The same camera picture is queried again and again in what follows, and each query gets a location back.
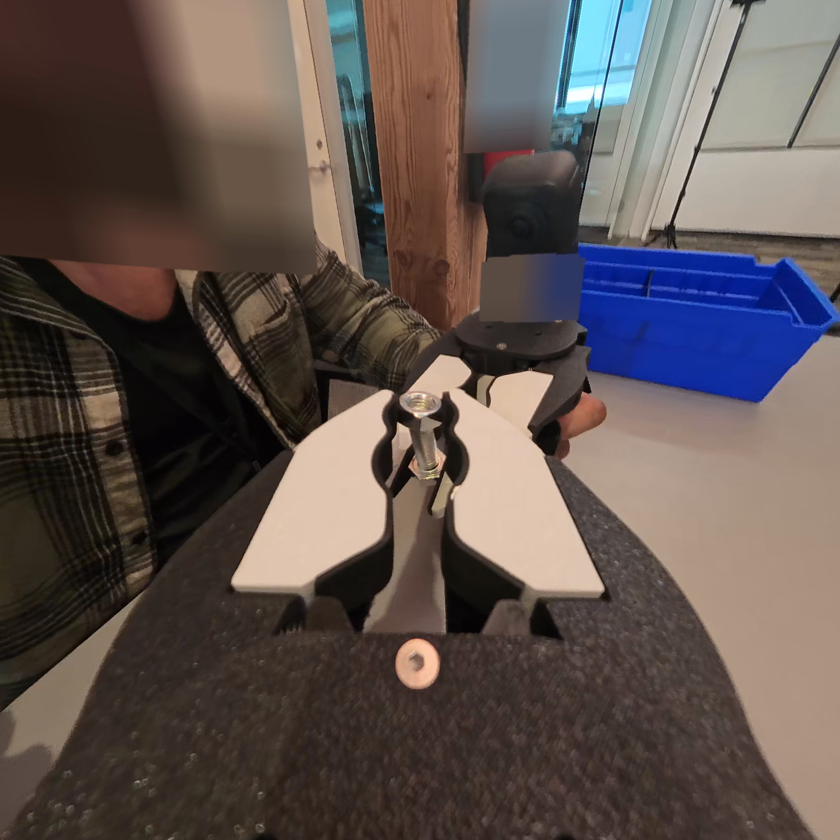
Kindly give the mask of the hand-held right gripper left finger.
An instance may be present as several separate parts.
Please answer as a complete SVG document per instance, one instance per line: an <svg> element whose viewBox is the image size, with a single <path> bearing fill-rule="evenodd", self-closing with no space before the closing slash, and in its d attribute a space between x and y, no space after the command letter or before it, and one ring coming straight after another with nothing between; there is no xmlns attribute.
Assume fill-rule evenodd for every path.
<svg viewBox="0 0 840 840"><path fill-rule="evenodd" d="M234 591L372 601L393 572L396 395L377 392L295 449Z"/></svg>

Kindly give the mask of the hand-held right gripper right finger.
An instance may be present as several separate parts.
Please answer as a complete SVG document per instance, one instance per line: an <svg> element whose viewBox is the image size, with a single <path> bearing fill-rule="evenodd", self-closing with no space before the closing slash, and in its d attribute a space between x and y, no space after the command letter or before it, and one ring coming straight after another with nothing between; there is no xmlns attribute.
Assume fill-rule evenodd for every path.
<svg viewBox="0 0 840 840"><path fill-rule="evenodd" d="M542 450L506 418L450 392L465 451L447 506L446 579L477 606L599 599L604 584Z"/></svg>

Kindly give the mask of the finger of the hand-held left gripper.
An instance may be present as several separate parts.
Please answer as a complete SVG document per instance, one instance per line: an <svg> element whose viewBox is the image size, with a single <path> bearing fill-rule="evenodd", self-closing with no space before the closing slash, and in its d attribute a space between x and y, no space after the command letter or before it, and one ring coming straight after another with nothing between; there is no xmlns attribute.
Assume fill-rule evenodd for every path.
<svg viewBox="0 0 840 840"><path fill-rule="evenodd" d="M471 369L463 360L454 356L439 356L419 376L417 382L408 387L406 393L424 392L440 398L463 386L470 376ZM392 441L392 453L394 456L403 456L411 443L410 430L399 423Z"/></svg>
<svg viewBox="0 0 840 840"><path fill-rule="evenodd" d="M550 380L536 371L472 374L443 395L446 461L431 516L453 507L457 520L522 520L550 509L553 479L528 429Z"/></svg>

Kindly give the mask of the silver hex nut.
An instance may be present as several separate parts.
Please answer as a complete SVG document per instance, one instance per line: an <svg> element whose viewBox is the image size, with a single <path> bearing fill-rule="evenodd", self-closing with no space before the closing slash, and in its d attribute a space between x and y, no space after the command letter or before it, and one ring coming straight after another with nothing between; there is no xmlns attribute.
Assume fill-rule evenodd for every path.
<svg viewBox="0 0 840 840"><path fill-rule="evenodd" d="M438 395L411 391L398 398L398 422L410 430L434 430L443 422L443 416L443 401Z"/></svg>

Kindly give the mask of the thick silver hex bolt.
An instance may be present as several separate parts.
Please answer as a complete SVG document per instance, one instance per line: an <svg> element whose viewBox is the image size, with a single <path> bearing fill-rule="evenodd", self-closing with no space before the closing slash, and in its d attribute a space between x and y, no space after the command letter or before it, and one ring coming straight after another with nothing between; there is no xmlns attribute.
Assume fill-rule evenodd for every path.
<svg viewBox="0 0 840 840"><path fill-rule="evenodd" d="M419 480L435 480L444 472L445 454L438 446L438 428L408 429L414 455L409 461L408 468Z"/></svg>

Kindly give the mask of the person's left hand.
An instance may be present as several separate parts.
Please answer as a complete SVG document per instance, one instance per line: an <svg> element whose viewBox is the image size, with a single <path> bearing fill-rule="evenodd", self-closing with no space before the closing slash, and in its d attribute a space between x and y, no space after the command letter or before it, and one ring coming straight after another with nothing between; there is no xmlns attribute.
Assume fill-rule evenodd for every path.
<svg viewBox="0 0 840 840"><path fill-rule="evenodd" d="M558 418L560 440L554 457L564 459L571 451L571 440L601 426L606 419L606 406L591 393L583 392L574 409Z"/></svg>

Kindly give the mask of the blue plastic divider bin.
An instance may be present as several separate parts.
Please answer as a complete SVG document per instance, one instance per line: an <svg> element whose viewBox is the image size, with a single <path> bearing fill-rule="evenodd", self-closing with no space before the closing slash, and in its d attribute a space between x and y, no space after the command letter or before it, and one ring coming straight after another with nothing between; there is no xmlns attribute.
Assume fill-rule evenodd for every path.
<svg viewBox="0 0 840 840"><path fill-rule="evenodd" d="M589 371L761 402L838 323L790 259L581 243Z"/></svg>

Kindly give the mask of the person's black t-shirt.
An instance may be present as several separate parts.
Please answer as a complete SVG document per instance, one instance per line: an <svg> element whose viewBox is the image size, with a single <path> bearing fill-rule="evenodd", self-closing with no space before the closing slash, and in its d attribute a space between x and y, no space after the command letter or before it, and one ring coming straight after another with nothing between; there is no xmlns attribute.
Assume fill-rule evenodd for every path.
<svg viewBox="0 0 840 840"><path fill-rule="evenodd" d="M87 296L47 259L13 262L115 353L154 545L168 561L284 444L224 372L178 285L170 314L147 322Z"/></svg>

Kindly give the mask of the black light stand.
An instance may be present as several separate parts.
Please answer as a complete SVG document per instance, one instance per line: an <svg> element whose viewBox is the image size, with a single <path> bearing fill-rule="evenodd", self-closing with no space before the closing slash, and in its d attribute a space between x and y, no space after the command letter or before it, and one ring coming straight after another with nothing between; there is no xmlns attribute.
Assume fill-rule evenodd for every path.
<svg viewBox="0 0 840 840"><path fill-rule="evenodd" d="M755 2L716 2L647 223L645 246L677 249L679 212Z"/></svg>

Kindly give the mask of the person's plaid shirt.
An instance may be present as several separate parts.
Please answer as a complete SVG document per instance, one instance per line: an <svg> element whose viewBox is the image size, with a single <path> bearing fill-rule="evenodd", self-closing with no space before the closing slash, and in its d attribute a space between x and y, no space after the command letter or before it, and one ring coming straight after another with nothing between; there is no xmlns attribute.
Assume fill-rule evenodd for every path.
<svg viewBox="0 0 840 840"><path fill-rule="evenodd" d="M174 269L229 379L294 449L322 422L297 275ZM161 567L119 363L2 257L2 690L66 657Z"/></svg>

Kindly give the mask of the person's neck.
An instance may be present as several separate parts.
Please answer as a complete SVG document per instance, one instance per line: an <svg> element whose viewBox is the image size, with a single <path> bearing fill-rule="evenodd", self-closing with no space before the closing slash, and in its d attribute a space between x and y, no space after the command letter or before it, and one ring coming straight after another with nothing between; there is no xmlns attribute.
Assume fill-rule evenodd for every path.
<svg viewBox="0 0 840 840"><path fill-rule="evenodd" d="M158 322L173 308L177 292L173 269L64 259L49 263L81 292L133 319Z"/></svg>

